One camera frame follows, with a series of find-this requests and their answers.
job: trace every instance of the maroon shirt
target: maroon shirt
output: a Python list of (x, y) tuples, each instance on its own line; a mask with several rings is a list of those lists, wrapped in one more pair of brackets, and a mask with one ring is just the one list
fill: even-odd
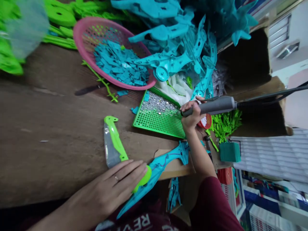
[(233, 214), (228, 200), (224, 195), (219, 180), (208, 177), (199, 187), (195, 207), (190, 212), (192, 226), (189, 227), (172, 214), (160, 214), (156, 208), (147, 208), (147, 212), (140, 210), (136, 204), (123, 217), (116, 220), (116, 215), (101, 223), (97, 231), (191, 231), (191, 230), (243, 230), (236, 216)]

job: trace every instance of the cardboard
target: cardboard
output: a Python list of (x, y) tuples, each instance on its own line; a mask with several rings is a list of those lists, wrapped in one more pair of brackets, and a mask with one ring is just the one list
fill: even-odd
[[(251, 39), (241, 39), (238, 45), (226, 45), (219, 50), (218, 59), (226, 63), (232, 89), (226, 87), (227, 95), (236, 101), (278, 92), (285, 89), (278, 77), (272, 78), (269, 58), (269, 22), (252, 28)], [(285, 126), (284, 100), (263, 107), (243, 110), (242, 123), (232, 135), (244, 137), (269, 137), (292, 135)]]

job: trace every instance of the green plastic tray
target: green plastic tray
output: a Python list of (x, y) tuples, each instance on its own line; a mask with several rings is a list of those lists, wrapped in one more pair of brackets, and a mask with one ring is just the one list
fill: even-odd
[[(169, 100), (174, 105), (180, 107), (179, 103), (162, 93), (161, 91), (157, 90), (156, 88), (150, 88), (150, 91), (161, 96), (162, 98)], [(144, 100), (144, 96), (142, 101), (139, 105), (139, 110), (135, 116), (133, 121), (133, 127), (162, 133), (170, 136), (174, 136), (177, 138), (184, 139), (185, 132), (182, 127), (181, 123), (181, 116), (180, 115), (159, 115), (156, 112), (151, 111), (141, 111), (141, 105)]]

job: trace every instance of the teal plastic box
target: teal plastic box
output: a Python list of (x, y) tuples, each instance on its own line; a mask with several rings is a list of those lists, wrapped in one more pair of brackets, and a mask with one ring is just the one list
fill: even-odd
[(241, 150), (238, 143), (229, 142), (221, 143), (219, 145), (220, 160), (228, 162), (240, 162)]

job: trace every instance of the white plastic bag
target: white plastic bag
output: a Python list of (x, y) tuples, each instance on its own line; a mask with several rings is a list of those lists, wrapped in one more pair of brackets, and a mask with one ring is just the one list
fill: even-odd
[(185, 82), (185, 76), (175, 74), (168, 79), (170, 86), (167, 82), (159, 82), (155, 84), (155, 87), (162, 93), (166, 94), (170, 98), (174, 99), (180, 105), (187, 103), (193, 95), (193, 90)]
[(19, 0), (16, 4), (21, 18), (7, 20), (5, 27), (15, 57), (24, 59), (39, 46), (47, 34), (49, 21), (43, 0)]

